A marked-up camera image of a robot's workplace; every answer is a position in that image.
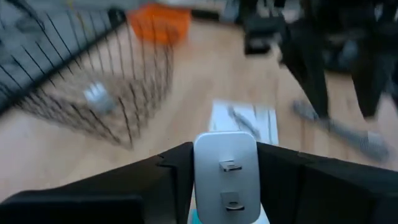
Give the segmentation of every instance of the floor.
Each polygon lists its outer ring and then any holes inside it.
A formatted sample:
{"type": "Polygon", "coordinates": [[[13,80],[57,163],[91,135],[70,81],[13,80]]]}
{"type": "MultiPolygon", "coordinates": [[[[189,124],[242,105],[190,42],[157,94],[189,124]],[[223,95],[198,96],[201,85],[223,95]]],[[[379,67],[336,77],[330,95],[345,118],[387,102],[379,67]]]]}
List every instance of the floor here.
{"type": "MultiPolygon", "coordinates": [[[[139,161],[194,140],[208,128],[214,99],[261,103],[277,112],[280,146],[346,161],[398,170],[392,157],[377,164],[313,124],[290,107],[302,90],[272,55],[245,58],[239,29],[192,22],[189,37],[175,47],[172,91],[133,150],[34,118],[16,109],[0,117],[0,200],[25,189],[45,189],[139,161]]],[[[348,77],[329,75],[330,113],[358,129],[379,129],[398,146],[398,118],[388,98],[377,122],[360,116],[348,77]]]]}

